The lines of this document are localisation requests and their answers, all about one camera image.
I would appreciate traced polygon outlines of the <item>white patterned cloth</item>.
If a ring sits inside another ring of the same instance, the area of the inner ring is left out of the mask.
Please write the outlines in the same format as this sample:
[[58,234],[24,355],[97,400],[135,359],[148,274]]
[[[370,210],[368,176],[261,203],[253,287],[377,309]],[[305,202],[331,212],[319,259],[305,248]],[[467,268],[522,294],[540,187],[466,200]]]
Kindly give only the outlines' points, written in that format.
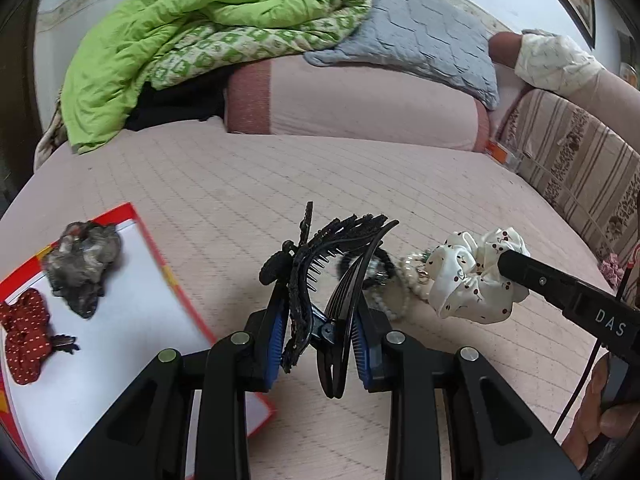
[[513,70],[532,87],[570,96],[593,82],[605,66],[569,36],[526,32]]

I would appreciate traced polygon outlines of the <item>red white tray box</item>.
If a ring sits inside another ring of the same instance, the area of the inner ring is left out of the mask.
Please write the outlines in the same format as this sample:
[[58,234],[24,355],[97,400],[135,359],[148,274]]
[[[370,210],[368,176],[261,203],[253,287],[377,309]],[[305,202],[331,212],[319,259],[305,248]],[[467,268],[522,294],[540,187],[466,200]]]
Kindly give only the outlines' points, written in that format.
[[14,304],[29,288],[40,292],[55,333],[74,336],[78,351],[55,352],[30,385],[1,370],[1,421],[27,461],[52,479],[92,426],[160,350],[206,350],[215,336],[186,299],[154,240],[130,203],[96,222],[112,224],[122,254],[105,281],[105,295],[85,320],[54,296],[38,252],[1,282]]

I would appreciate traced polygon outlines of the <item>black hair claw clip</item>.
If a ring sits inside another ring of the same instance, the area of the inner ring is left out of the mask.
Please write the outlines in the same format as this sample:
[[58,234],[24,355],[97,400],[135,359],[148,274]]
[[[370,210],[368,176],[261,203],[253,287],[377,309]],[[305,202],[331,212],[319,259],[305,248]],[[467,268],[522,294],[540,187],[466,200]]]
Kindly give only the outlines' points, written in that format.
[[292,372],[303,353],[312,349],[324,394],[339,399],[349,367],[356,367],[359,378],[352,346],[355,309],[363,299],[378,310],[367,300],[367,292],[395,275],[382,245],[396,224],[384,214],[353,214],[315,229],[313,216],[314,205],[308,203],[299,237],[285,240],[262,265],[259,281],[272,290],[279,280],[288,285],[288,322],[278,376]]

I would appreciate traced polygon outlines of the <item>pink quilted mattress cover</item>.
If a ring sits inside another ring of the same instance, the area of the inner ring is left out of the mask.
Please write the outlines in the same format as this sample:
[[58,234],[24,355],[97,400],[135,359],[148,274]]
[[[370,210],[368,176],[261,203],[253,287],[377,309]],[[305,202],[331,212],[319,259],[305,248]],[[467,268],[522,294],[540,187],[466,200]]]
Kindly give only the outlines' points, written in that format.
[[[215,335],[240,328],[268,299],[258,270],[298,234],[351,214],[400,222],[383,248],[401,258],[454,231],[513,226],[535,259],[607,289],[579,236],[523,179],[480,153],[315,136],[225,133],[216,120],[119,133],[75,155],[59,148],[1,220],[2,278],[74,220],[130,202]],[[427,347],[477,348],[551,430],[577,385],[593,338],[541,296],[506,322],[441,320],[417,301],[399,329]],[[364,392],[354,369],[343,400],[324,397],[305,352],[271,390],[276,420],[250,439],[254,479],[383,479],[388,394]]]

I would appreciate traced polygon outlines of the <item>green quilt blanket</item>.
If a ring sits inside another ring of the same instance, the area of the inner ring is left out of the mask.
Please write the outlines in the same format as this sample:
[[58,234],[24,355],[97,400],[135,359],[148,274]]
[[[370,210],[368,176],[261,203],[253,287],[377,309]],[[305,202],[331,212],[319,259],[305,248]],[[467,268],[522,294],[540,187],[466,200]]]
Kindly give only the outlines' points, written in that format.
[[224,66],[335,47],[371,0],[125,0],[94,25],[66,70],[72,148],[110,142],[145,84],[163,90]]

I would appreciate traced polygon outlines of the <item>grey brown scrunchie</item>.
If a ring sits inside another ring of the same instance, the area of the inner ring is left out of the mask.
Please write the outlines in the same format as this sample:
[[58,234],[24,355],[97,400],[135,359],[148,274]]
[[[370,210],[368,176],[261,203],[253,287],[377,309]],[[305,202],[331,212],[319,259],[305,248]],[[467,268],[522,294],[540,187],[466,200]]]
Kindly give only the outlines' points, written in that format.
[[105,294],[105,280],[122,253],[114,223],[72,222],[41,260],[52,294],[88,320]]

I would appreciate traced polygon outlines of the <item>white cherry print scrunchie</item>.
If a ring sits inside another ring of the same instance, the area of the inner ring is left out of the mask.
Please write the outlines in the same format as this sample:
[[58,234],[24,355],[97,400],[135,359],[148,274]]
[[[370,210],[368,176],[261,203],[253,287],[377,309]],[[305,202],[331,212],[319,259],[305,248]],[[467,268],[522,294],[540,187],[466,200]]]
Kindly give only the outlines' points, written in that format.
[[528,289],[502,276],[499,257],[513,250],[527,256],[524,238],[512,228],[495,229],[476,238],[455,232],[425,261],[430,279],[427,302],[440,318],[465,318],[480,324],[506,320]]

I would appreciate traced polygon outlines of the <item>orange white small box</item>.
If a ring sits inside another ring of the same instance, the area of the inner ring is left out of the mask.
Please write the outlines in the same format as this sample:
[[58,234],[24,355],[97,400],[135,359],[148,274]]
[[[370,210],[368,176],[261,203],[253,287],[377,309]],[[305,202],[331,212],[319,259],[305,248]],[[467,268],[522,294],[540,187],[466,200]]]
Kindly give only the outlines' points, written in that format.
[[520,154],[510,151],[495,141],[487,142],[486,154],[495,162],[498,162],[498,164],[512,172],[517,172],[518,167],[521,165],[522,156]]

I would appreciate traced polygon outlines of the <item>grey quilted pillow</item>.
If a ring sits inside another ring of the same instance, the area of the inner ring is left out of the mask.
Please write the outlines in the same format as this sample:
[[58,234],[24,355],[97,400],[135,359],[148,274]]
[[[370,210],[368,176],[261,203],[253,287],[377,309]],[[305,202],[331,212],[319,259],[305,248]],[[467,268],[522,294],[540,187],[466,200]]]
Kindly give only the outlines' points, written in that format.
[[372,0],[350,36],[304,59],[317,67],[382,66],[463,91],[488,110],[499,105],[486,28],[445,0]]

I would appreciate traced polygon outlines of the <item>striped floral headboard cushion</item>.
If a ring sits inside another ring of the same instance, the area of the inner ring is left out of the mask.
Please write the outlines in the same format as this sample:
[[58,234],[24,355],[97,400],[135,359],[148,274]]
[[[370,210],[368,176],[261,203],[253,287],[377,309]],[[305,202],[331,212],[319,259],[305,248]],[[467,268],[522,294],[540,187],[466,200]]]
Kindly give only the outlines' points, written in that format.
[[563,98],[526,91],[504,118],[500,144],[515,171],[586,243],[612,287],[639,303],[639,92],[602,70]]

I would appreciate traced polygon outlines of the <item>pink bolster pillow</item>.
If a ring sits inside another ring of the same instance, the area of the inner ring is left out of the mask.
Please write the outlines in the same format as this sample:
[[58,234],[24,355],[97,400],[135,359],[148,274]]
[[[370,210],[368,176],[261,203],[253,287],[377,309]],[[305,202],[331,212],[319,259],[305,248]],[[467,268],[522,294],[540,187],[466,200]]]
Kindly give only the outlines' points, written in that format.
[[300,55],[237,68],[224,122],[230,132],[332,136],[481,152],[484,105],[468,94],[383,67],[316,67]]

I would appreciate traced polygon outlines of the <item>small dark hair clip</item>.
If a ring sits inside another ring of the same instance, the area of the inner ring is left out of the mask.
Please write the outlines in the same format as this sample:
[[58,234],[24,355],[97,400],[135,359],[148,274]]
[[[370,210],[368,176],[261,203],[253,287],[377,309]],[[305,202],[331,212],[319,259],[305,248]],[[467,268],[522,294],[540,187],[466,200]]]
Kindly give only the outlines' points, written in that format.
[[63,351],[73,354],[75,351],[80,350],[74,336],[54,335],[49,338],[49,341],[53,352]]

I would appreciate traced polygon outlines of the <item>red dotted scrunchie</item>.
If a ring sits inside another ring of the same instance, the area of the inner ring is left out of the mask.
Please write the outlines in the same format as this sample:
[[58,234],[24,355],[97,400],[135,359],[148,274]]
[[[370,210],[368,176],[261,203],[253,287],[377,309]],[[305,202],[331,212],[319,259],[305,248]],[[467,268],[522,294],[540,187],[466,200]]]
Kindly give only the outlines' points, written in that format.
[[14,304],[1,304],[1,326],[6,332],[6,362],[17,385],[36,382],[43,362],[52,353],[48,335],[50,314],[37,289],[26,289]]

